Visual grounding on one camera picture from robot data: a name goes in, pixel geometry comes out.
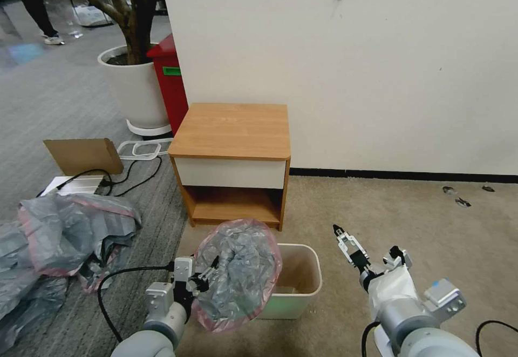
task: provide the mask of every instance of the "plastic bag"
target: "plastic bag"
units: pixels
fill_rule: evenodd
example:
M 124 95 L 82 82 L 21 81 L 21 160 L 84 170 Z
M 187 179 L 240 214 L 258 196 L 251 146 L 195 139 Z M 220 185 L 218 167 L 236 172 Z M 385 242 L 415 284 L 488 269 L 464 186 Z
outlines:
M 65 301 L 66 287 L 65 278 L 41 277 L 16 308 L 0 320 L 0 353 L 59 310 Z
M 56 312 L 79 269 L 94 291 L 128 257 L 140 217 L 124 199 L 56 193 L 23 200 L 18 221 L 0 225 L 0 353 Z
M 76 274 L 92 253 L 105 264 L 113 245 L 128 245 L 140 224 L 131 204 L 115 197 L 51 193 L 21 205 L 32 265 L 50 276 Z
M 281 273 L 282 258 L 272 232 L 255 219 L 219 225 L 195 253 L 195 271 L 219 264 L 209 290 L 193 303 L 198 321 L 209 331 L 236 329 L 264 309 Z

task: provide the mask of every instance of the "white trash bin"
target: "white trash bin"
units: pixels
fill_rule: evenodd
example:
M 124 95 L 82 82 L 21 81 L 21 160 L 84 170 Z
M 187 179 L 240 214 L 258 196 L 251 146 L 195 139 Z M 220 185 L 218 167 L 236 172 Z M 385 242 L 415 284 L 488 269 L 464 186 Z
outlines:
M 282 272 L 259 319 L 297 319 L 322 288 L 322 271 L 308 245 L 278 244 Z

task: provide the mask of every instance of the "red bin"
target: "red bin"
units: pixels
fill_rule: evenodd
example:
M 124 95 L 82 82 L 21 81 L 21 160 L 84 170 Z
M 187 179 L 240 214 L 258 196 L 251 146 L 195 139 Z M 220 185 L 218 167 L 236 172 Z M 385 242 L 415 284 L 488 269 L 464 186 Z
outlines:
M 176 134 L 189 106 L 187 106 L 173 35 L 167 36 L 160 44 L 148 50 L 147 57 L 153 59 L 163 102 L 171 123 L 171 131 Z

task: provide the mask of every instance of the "cardboard box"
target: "cardboard box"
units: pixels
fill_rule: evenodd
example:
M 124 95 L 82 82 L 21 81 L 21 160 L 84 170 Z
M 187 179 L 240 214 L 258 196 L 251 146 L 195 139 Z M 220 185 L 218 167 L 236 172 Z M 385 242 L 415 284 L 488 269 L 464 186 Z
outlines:
M 96 168 L 120 174 L 124 169 L 117 149 L 107 138 L 44 140 L 43 143 L 67 176 Z

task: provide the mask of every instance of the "white cloth on robot arm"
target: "white cloth on robot arm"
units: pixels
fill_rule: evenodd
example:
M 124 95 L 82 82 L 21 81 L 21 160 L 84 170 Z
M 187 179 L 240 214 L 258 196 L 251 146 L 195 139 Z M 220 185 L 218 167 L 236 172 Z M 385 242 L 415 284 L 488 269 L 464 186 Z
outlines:
M 369 307 L 372 320 L 385 305 L 395 299 L 412 298 L 419 300 L 414 282 L 406 266 L 400 266 L 369 283 Z

